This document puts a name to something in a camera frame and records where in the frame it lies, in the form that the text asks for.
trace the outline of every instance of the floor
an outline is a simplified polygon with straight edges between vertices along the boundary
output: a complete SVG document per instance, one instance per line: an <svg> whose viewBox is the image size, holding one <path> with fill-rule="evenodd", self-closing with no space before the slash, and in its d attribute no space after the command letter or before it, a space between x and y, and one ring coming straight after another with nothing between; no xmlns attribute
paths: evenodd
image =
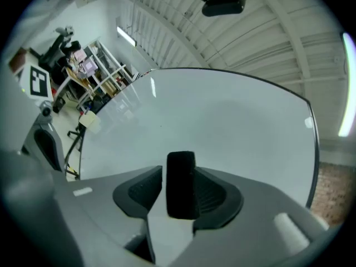
<svg viewBox="0 0 356 267"><path fill-rule="evenodd" d="M311 211L330 226L342 224L356 195L356 167L321 162Z"/></svg>
<svg viewBox="0 0 356 267"><path fill-rule="evenodd" d="M52 113L53 117L53 126L55 127L60 139L62 141L63 154L66 157L69 148L71 147L75 135L71 137L67 136L68 131L74 131L78 125L80 113L73 107L65 105L59 113ZM79 161L80 161L80 152L74 148L70 158L69 165L77 172L79 172ZM74 176L67 174L68 181L74 181Z"/></svg>

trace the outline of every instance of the fluorescent light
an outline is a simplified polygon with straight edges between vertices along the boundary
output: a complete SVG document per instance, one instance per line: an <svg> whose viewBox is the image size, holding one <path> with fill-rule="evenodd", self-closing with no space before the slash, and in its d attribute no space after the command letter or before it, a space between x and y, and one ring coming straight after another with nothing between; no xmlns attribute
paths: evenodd
<svg viewBox="0 0 356 267"><path fill-rule="evenodd" d="M130 37L127 33L122 28L117 27L117 32L122 35L125 40L127 40L130 44L132 44L134 47L136 46L136 41Z"/></svg>
<svg viewBox="0 0 356 267"><path fill-rule="evenodd" d="M356 47L347 33L343 33L349 73L346 109L339 136L348 136L356 115Z"/></svg>
<svg viewBox="0 0 356 267"><path fill-rule="evenodd" d="M151 87L152 87L152 94L156 98L156 86L155 86L155 81L154 81L154 79L152 77L151 77Z"/></svg>

